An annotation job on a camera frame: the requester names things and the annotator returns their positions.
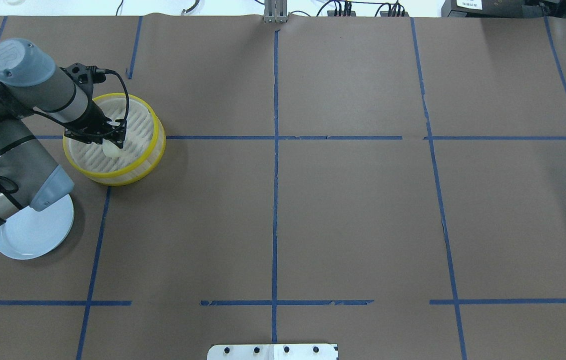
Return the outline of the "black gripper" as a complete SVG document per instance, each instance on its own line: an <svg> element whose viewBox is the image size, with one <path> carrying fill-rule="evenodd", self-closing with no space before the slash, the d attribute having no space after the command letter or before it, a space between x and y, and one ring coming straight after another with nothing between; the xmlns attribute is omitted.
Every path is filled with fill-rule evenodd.
<svg viewBox="0 0 566 360"><path fill-rule="evenodd" d="M124 146L127 120L110 120L93 100L89 100L84 114L64 125L64 128L64 137L68 139L121 150Z"/></svg>

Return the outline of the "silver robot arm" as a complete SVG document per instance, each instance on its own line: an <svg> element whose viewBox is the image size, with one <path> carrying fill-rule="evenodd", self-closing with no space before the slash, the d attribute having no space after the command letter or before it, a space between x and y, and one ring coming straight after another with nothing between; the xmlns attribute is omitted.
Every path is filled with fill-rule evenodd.
<svg viewBox="0 0 566 360"><path fill-rule="evenodd" d="M24 208L42 211L73 191L73 181L23 120L41 116L61 125L68 139L111 142L123 148L129 104L118 118L93 100L94 84L111 69L57 66L29 39L0 42L0 227Z"/></svg>

